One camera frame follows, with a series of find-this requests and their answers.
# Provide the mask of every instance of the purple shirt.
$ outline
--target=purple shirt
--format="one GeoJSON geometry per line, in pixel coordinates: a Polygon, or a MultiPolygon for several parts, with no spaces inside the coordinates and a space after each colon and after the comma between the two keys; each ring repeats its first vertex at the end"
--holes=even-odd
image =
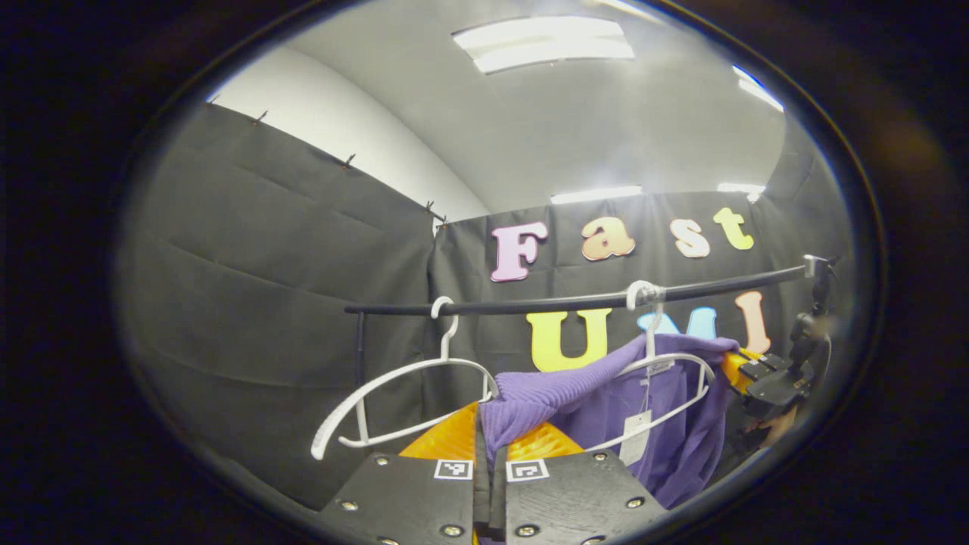
{"type": "MultiPolygon", "coordinates": [[[[649,431],[642,458],[629,466],[644,487],[666,508],[703,490],[720,459],[724,415],[730,398],[720,370],[723,353],[737,350],[736,341],[686,335],[656,335],[656,353],[686,352],[706,360],[716,378],[702,400],[649,431]]],[[[645,369],[616,378],[629,364],[645,357],[645,335],[581,369],[556,372],[504,372],[495,380],[497,399],[480,406],[488,462],[497,450],[550,421],[582,448],[622,435],[630,416],[641,413],[645,369]]],[[[646,408],[656,420],[696,395],[700,366],[677,361],[650,377],[646,408]]],[[[612,447],[618,453],[619,445],[612,447]]]]}

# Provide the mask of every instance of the ceiling light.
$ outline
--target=ceiling light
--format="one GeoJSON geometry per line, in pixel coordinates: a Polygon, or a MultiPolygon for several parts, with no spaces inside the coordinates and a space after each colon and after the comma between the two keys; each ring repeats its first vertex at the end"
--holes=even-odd
{"type": "Polygon", "coordinates": [[[738,87],[770,104],[779,112],[784,112],[784,105],[777,102],[777,99],[774,97],[770,96],[770,94],[764,90],[764,86],[761,85],[759,81],[754,80],[753,76],[747,74],[737,66],[734,66],[734,74],[737,74],[740,77],[740,79],[736,81],[738,87]]]}
{"type": "Polygon", "coordinates": [[[760,82],[759,81],[754,80],[754,77],[753,76],[751,76],[750,74],[747,74],[746,72],[744,72],[739,66],[734,65],[734,74],[737,74],[738,76],[740,76],[740,78],[742,80],[748,80],[751,83],[755,83],[757,85],[760,85],[760,82]]]}
{"type": "Polygon", "coordinates": [[[562,193],[552,195],[551,203],[554,205],[564,205],[566,203],[578,203],[580,201],[599,201],[601,199],[615,199],[617,197],[632,197],[641,195],[642,187],[638,185],[623,185],[621,187],[602,187],[598,189],[588,189],[576,191],[574,193],[562,193]]]}
{"type": "Polygon", "coordinates": [[[564,59],[635,58],[614,21],[579,16],[511,19],[453,34],[478,70],[500,70],[564,59]]]}
{"type": "Polygon", "coordinates": [[[622,0],[595,0],[597,3],[604,6],[609,6],[611,8],[616,8],[620,12],[627,13],[631,16],[637,16],[644,18],[650,22],[655,22],[657,24],[663,24],[663,21],[648,14],[647,12],[637,8],[636,6],[630,6],[629,4],[623,2],[622,0]]]}
{"type": "Polygon", "coordinates": [[[717,191],[724,192],[735,192],[747,194],[747,200],[751,203],[756,203],[758,199],[761,198],[761,193],[764,193],[766,189],[765,185],[754,185],[752,183],[731,183],[725,181],[717,185],[717,191]]]}

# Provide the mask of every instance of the white hanger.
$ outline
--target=white hanger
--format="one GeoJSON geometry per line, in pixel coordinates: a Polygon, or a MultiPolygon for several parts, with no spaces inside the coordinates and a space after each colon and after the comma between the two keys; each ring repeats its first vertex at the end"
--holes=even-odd
{"type": "Polygon", "coordinates": [[[636,297],[643,293],[645,293],[648,300],[656,301],[656,312],[655,312],[655,315],[653,316],[653,321],[652,323],[649,324],[649,328],[646,329],[646,357],[626,366],[626,368],[623,369],[616,376],[622,376],[626,373],[632,372],[637,369],[642,369],[644,367],[651,366],[654,364],[660,364],[660,363],[670,362],[674,360],[689,360],[691,362],[696,362],[700,364],[701,370],[702,370],[702,372],[700,373],[700,380],[697,384],[697,394],[692,399],[688,400],[687,402],[673,409],[672,411],[664,414],[660,418],[657,418],[656,420],[642,424],[641,426],[637,426],[632,430],[630,430],[628,433],[624,433],[619,437],[610,439],[594,447],[587,448],[585,449],[586,451],[609,448],[621,442],[628,441],[629,439],[639,435],[640,433],[646,433],[652,428],[659,426],[660,424],[663,424],[667,420],[671,419],[673,416],[676,416],[680,412],[686,410],[687,407],[689,407],[693,403],[696,403],[697,401],[703,399],[703,396],[705,396],[706,392],[709,391],[710,389],[709,386],[703,383],[704,377],[709,377],[711,382],[716,377],[716,375],[713,373],[713,369],[710,368],[710,365],[707,362],[705,362],[703,359],[698,358],[693,354],[678,352],[673,354],[663,354],[662,356],[656,355],[656,330],[659,328],[660,322],[663,320],[663,297],[666,294],[666,290],[662,286],[651,284],[645,280],[637,280],[632,284],[630,284],[629,288],[626,290],[626,308],[630,310],[635,310],[636,297]]]}
{"type": "MultiPolygon", "coordinates": [[[[454,301],[452,301],[452,299],[449,297],[437,298],[437,301],[434,302],[434,305],[431,307],[431,310],[430,310],[431,318],[437,319],[439,311],[441,309],[441,305],[443,305],[444,303],[454,303],[454,301]]],[[[457,333],[457,315],[454,316],[454,320],[451,323],[451,327],[444,333],[444,336],[441,337],[441,357],[440,358],[435,358],[433,360],[425,360],[423,362],[417,362],[415,364],[410,364],[400,369],[394,369],[390,372],[384,373],[378,376],[377,378],[371,380],[370,382],[367,382],[363,386],[360,386],[359,388],[357,388],[356,391],[353,394],[351,394],[346,400],[343,400],[343,402],[338,404],[336,408],[334,408],[333,411],[329,414],[329,416],[327,416],[326,420],[323,421],[323,424],[320,425],[320,428],[316,431],[316,435],[313,437],[313,446],[310,448],[310,453],[312,453],[313,458],[317,460],[323,459],[323,455],[324,455],[324,452],[327,450],[327,444],[329,443],[330,437],[336,432],[336,427],[340,424],[340,422],[343,421],[343,419],[347,416],[347,414],[350,412],[350,409],[354,405],[357,407],[357,425],[359,427],[360,439],[354,440],[354,439],[348,439],[343,436],[337,437],[337,440],[340,441],[342,444],[353,448],[376,445],[393,439],[397,439],[399,437],[403,437],[404,435],[408,435],[410,433],[426,430],[427,428],[434,426],[435,424],[445,420],[446,418],[454,414],[454,412],[452,412],[444,416],[435,418],[433,420],[428,420],[427,422],[417,424],[416,426],[411,426],[410,428],[407,428],[405,430],[399,430],[393,433],[386,433],[384,435],[379,435],[376,437],[369,436],[367,426],[366,426],[366,411],[364,410],[364,407],[363,407],[363,397],[369,394],[370,392],[373,392],[380,386],[390,382],[391,380],[394,380],[398,376],[403,376],[412,371],[416,371],[419,369],[433,368],[433,367],[443,366],[443,365],[458,365],[458,366],[471,367],[481,371],[482,374],[484,375],[484,384],[482,387],[481,401],[482,402],[487,401],[491,396],[496,397],[498,395],[498,384],[495,383],[494,377],[491,376],[491,373],[489,373],[487,369],[483,368],[479,364],[476,364],[475,362],[471,362],[469,360],[461,360],[459,358],[452,358],[450,356],[451,338],[454,337],[455,333],[457,333]]]]}

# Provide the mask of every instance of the white ceiling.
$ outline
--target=white ceiling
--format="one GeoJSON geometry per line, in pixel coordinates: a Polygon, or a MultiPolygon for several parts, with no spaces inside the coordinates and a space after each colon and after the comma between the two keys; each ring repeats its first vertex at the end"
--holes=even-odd
{"type": "Polygon", "coordinates": [[[555,193],[641,183],[646,192],[766,183],[784,114],[737,87],[702,36],[586,0],[375,0],[288,47],[355,83],[399,117],[492,212],[555,193]],[[490,76],[451,38],[486,22],[538,15],[615,20],[636,54],[490,76]]]}

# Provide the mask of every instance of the price tag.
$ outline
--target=price tag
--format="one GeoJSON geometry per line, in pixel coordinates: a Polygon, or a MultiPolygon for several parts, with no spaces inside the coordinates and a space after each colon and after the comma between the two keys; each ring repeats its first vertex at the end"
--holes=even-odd
{"type": "MultiPolygon", "coordinates": [[[[652,412],[652,410],[647,410],[645,412],[641,412],[640,414],[630,416],[626,419],[622,432],[629,433],[639,426],[648,424],[651,422],[652,412]]],[[[645,432],[630,438],[628,441],[623,442],[619,447],[619,460],[621,460],[626,466],[635,464],[641,460],[642,455],[646,453],[647,440],[649,440],[649,430],[646,430],[645,432]]]]}

